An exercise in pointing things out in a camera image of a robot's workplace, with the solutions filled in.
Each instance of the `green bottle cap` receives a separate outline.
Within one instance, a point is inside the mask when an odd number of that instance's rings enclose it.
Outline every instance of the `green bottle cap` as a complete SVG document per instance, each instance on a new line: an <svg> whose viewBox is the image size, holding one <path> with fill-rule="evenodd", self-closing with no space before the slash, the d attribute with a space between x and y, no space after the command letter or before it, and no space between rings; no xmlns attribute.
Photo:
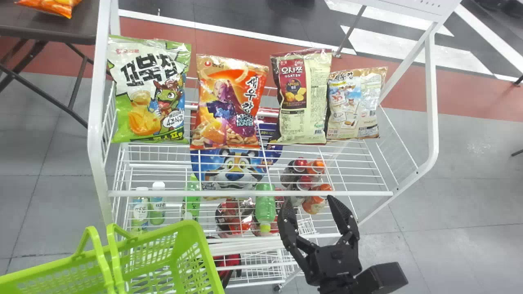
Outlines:
<svg viewBox="0 0 523 294"><path fill-rule="evenodd" d="M274 191L275 186L269 183L259 183L256 185L257 191Z"/></svg>
<svg viewBox="0 0 523 294"><path fill-rule="evenodd" d="M270 232L270 224L260 224L260 232L262 232L262 233Z"/></svg>

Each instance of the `orange snack bag on table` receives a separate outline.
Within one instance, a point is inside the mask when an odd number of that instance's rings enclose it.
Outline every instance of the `orange snack bag on table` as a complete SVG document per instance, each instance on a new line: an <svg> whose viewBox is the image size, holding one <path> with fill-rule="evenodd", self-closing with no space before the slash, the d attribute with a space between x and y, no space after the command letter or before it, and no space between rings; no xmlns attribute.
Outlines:
<svg viewBox="0 0 523 294"><path fill-rule="evenodd" d="M259 148L255 119L269 67L196 55L199 102L191 150Z"/></svg>
<svg viewBox="0 0 523 294"><path fill-rule="evenodd" d="M82 0L20 0L15 4L71 18L73 7Z"/></svg>

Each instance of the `white stripe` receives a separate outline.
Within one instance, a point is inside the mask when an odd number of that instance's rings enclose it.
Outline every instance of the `white stripe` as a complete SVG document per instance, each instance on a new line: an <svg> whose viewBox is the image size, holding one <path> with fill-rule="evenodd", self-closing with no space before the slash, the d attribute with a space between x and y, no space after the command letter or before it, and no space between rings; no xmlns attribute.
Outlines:
<svg viewBox="0 0 523 294"><path fill-rule="evenodd" d="M470 11L468 11L461 4L458 5L454 11L463 20L468 23L476 32L478 32L483 39L485 39L492 47L494 47L508 62L523 73L523 56L519 54L514 48L512 48L507 42L501 37L494 33L488 26L482 23L477 17L475 17Z"/></svg>
<svg viewBox="0 0 523 294"><path fill-rule="evenodd" d="M494 74L498 80L504 80L509 82L515 82L517 81L517 77L508 76L508 75L502 75L502 74Z"/></svg>
<svg viewBox="0 0 523 294"><path fill-rule="evenodd" d="M344 0L325 0L327 6L331 10L336 10L343 13L357 15L358 11L361 8L360 4L347 2ZM414 16L399 14L391 11L386 11L374 7L367 6L365 12L363 12L363 17L371 18L375 20L390 22L391 24L396 24L400 26L410 27L414 29L427 30L428 27L432 24L431 21L417 18ZM454 37L454 35L444 26L437 31L442 35L447 35Z"/></svg>
<svg viewBox="0 0 523 294"><path fill-rule="evenodd" d="M341 26L347 33L348 27ZM356 52L380 55L396 59L405 59L416 41L382 33L354 29L349 38ZM470 51L436 45L434 48L436 65L471 72L492 75L492 73ZM416 62L425 63L425 50L422 50Z"/></svg>
<svg viewBox="0 0 523 294"><path fill-rule="evenodd" d="M207 25L207 24L202 24L200 22L187 21L187 20L181 20L181 19L158 16L158 15L151 15L151 14L146 14L146 13L134 12L134 11L130 11L130 10L120 9L118 12L119 12L119 15L123 16L123 17L143 19L143 20L148 20L148 21L160 22L163 24L169 24L169 25L175 25L175 26L181 26L181 27L187 27L187 28L195 28L195 29L201 29L201 30L206 30L206 31L226 33L228 35L235 35L235 36L253 38L253 39L258 39L258 40L265 40L265 41L277 42L277 43L283 43L283 44L290 44L290 45L302 46L302 47L307 47L307 48L317 47L317 48L331 48L331 49L333 48L333 50L337 49L335 46L321 44L321 43L312 43L309 41L277 37L277 36L267 35L264 33L257 33L257 32L244 31L244 30L214 26L214 25ZM356 55L356 52L353 49L347 49L347 48L343 48L342 53Z"/></svg>

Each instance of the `basket handle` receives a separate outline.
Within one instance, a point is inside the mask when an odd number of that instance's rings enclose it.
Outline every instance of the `basket handle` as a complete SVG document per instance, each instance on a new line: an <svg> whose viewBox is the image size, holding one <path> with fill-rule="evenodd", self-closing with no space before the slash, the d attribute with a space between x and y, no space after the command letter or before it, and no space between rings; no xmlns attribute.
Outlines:
<svg viewBox="0 0 523 294"><path fill-rule="evenodd" d="M115 286L119 293L127 293L125 290L125 282L123 281L122 268L120 263L120 253L118 244L116 242L115 232L124 237L127 243L132 243L138 240L137 236L133 236L115 223L107 225L107 242L111 251L112 272L115 276Z"/></svg>
<svg viewBox="0 0 523 294"><path fill-rule="evenodd" d="M107 289L107 293L114 294L114 282L112 280L111 268L105 259L105 252L101 245L100 235L94 226L90 225L85 228L82 238L80 239L80 244L73 255L71 255L71 259L76 260L85 257L85 245L87 245L89 239L91 239L91 242L93 243L96 261L98 262L98 266L100 267L102 276L104 277L104 286Z"/></svg>
<svg viewBox="0 0 523 294"><path fill-rule="evenodd" d="M111 223L111 224L107 225L107 237L108 238L111 238L111 240L116 240L115 232L120 234L120 236L124 237L125 239L127 239L128 242L133 242L133 241L138 240L137 236L133 236L132 234L130 234L126 230L122 229L119 225L117 225L115 223Z"/></svg>
<svg viewBox="0 0 523 294"><path fill-rule="evenodd" d="M78 245L78 248L71 256L73 259L77 259L79 257L85 256L85 245L87 245L87 241L91 239L93 243L93 248L96 252L103 252L104 249L102 248L101 241L100 241L100 235L98 234L98 231L94 226L89 226L85 228L84 234L82 235L82 238L80 239L80 244Z"/></svg>

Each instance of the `cartoon character on bag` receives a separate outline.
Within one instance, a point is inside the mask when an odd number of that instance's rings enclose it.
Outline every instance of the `cartoon character on bag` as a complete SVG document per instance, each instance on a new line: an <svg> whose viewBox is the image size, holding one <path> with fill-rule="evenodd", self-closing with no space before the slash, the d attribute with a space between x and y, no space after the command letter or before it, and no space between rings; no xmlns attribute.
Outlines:
<svg viewBox="0 0 523 294"><path fill-rule="evenodd" d="M173 130L174 127L172 123L164 123L164 119L169 117L169 114L172 111L179 111L178 102L182 96L182 91L180 85L182 85L181 76L180 81L175 81L168 79L162 85L157 81L154 81L156 86L156 92L154 93L154 98L151 99L149 103L149 111L155 113L161 121L162 128L155 134L163 133L169 130Z"/></svg>
<svg viewBox="0 0 523 294"><path fill-rule="evenodd" d="M258 151L239 153L222 149L220 156L224 157L223 165L205 173L205 181L209 181L206 184L216 183L207 189L252 189L262 180L264 174L251 164L251 159L258 157Z"/></svg>

